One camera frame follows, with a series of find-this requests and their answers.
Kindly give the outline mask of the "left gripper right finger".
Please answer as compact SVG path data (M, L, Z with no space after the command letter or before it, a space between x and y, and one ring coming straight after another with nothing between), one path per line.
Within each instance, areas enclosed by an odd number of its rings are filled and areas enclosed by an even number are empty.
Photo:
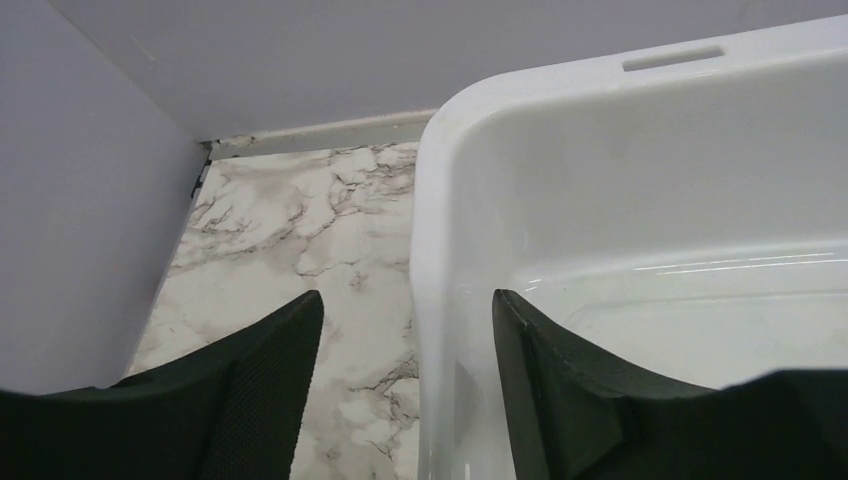
M493 331L520 479L843 479L847 374L720 390L639 367L498 289Z

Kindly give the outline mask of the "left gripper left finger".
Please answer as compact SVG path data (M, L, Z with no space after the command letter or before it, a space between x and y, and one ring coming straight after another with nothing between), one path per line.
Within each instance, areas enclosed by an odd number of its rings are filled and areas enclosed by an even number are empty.
M108 388L1 395L5 479L286 479L324 321L310 290Z

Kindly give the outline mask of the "white plastic bin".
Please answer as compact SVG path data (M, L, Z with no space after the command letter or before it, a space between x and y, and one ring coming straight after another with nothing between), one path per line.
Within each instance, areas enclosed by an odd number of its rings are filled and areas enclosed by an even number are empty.
M492 300L720 390L847 374L847 19L520 70L428 123L410 281L422 479L520 479Z

